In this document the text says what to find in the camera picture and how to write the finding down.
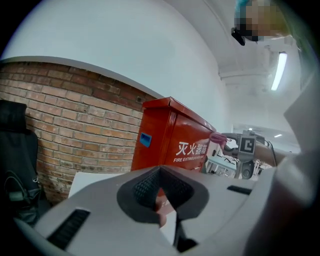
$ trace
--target red fire extinguisher cabinet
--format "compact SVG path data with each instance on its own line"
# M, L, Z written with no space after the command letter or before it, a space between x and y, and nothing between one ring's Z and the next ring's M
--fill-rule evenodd
M143 103L131 170L171 165L200 171L216 129L172 97Z

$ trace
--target brick wall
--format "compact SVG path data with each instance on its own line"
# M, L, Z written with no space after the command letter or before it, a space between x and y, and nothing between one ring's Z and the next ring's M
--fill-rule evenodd
M77 171L130 171L142 103L155 98L72 66L14 62L1 66L0 99L27 105L27 127L38 136L39 180L57 203Z

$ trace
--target white ceiling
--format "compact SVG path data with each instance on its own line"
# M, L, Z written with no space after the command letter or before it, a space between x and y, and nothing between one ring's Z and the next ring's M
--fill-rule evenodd
M295 41L291 37L258 43L247 40L241 46L231 36L236 0L165 1L193 25L211 49L227 87L232 116L236 117L233 126L256 126L265 137L273 132L286 134L278 141L298 145L283 117L300 94L300 62ZM287 63L278 90L271 91L279 52L288 54ZM256 123L255 115L260 119Z

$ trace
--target white wall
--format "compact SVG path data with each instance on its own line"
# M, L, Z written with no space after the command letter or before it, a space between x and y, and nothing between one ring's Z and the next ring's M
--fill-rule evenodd
M1 59L35 57L113 74L155 96L172 96L219 132L231 131L214 56L162 0L45 0L20 25Z

